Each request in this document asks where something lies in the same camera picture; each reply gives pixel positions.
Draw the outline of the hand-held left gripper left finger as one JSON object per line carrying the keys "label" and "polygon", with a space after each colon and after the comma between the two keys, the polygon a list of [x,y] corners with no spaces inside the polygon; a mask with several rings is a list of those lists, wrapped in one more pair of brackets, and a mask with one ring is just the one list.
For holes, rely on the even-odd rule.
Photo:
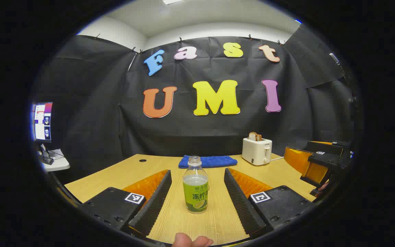
{"label": "hand-held left gripper left finger", "polygon": [[146,237],[152,231],[171,187],[171,171],[162,170],[124,189],[108,187],[79,206],[109,228]]}

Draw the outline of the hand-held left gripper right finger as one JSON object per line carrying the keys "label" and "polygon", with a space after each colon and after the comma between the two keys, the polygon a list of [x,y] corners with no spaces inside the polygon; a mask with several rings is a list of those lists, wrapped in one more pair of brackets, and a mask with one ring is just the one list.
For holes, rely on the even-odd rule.
{"label": "hand-held left gripper right finger", "polygon": [[224,183],[250,237],[277,230],[316,206],[286,185],[272,188],[232,168],[225,169]]}

